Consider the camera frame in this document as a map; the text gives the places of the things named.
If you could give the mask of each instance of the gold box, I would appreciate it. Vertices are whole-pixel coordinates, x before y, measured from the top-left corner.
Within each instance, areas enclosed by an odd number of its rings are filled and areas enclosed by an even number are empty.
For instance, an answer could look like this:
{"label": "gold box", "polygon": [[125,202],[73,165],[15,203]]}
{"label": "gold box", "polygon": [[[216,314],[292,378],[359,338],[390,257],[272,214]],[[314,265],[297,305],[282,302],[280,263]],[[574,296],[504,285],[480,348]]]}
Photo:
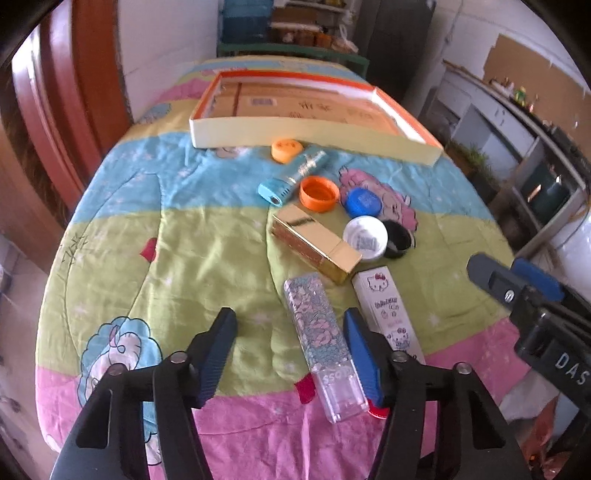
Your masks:
{"label": "gold box", "polygon": [[271,233],[336,284],[342,284],[361,260],[357,250],[294,204],[273,215]]}

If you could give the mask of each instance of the orange bottle cap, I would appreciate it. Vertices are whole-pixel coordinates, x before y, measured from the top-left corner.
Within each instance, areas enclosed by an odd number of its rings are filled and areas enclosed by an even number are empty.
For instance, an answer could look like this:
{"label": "orange bottle cap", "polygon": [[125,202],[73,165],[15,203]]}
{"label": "orange bottle cap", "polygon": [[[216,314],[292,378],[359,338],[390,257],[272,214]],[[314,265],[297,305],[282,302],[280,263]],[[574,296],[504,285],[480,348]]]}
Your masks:
{"label": "orange bottle cap", "polygon": [[271,145],[271,156],[273,160],[279,163],[289,163],[302,150],[304,150],[304,147],[296,140],[290,138],[277,140]]}
{"label": "orange bottle cap", "polygon": [[300,184],[300,202],[314,212],[332,210],[339,195],[339,188],[335,183],[324,177],[306,177]]}

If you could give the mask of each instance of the colorful quilt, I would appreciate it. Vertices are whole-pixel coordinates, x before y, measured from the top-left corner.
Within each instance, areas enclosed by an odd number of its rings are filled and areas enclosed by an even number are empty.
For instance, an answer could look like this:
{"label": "colorful quilt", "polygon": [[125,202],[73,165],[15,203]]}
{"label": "colorful quilt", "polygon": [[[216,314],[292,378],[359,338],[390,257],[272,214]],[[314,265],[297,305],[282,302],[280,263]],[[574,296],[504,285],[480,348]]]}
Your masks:
{"label": "colorful quilt", "polygon": [[[216,72],[280,69],[359,80],[344,67],[283,57],[204,62],[165,92],[107,155],[78,205],[46,287],[37,338],[37,410],[47,443],[63,445],[107,368],[157,364],[207,330],[221,307],[235,310],[238,338],[216,396],[194,418],[214,478],[362,480],[383,421],[366,414],[337,425],[294,384],[308,372],[282,294],[311,268],[269,232],[272,209],[257,185],[281,170],[268,147],[192,147],[188,118]],[[329,150],[321,175],[380,196],[382,218],[410,229],[415,248],[387,265],[429,364],[470,362],[497,401],[527,367],[516,331],[471,285],[468,258],[511,250],[462,173]],[[338,207],[319,217],[342,233]],[[337,314],[357,306],[350,284],[324,283]],[[434,436],[426,420],[424,450]],[[152,479],[163,479],[153,406],[144,411]]]}

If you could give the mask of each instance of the potted plant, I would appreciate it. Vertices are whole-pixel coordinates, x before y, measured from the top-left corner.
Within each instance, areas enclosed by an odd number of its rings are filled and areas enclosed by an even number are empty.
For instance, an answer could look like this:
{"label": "potted plant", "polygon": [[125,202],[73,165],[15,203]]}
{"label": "potted plant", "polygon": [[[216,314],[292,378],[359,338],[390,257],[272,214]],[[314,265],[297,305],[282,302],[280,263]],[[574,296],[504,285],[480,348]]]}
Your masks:
{"label": "potted plant", "polygon": [[446,147],[446,153],[472,183],[484,203],[489,203],[499,191],[499,184],[486,163],[488,155],[475,144],[466,147],[453,140]]}

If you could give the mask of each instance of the floor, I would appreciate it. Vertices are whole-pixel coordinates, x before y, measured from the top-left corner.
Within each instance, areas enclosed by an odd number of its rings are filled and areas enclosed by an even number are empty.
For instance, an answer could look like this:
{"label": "floor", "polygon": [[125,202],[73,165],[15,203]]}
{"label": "floor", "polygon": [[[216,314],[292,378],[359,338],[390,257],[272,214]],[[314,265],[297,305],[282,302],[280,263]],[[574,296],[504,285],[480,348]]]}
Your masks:
{"label": "floor", "polygon": [[35,340],[47,275],[22,255],[12,264],[12,284],[0,297],[0,434],[31,480],[48,480],[57,453],[41,435],[35,408]]}

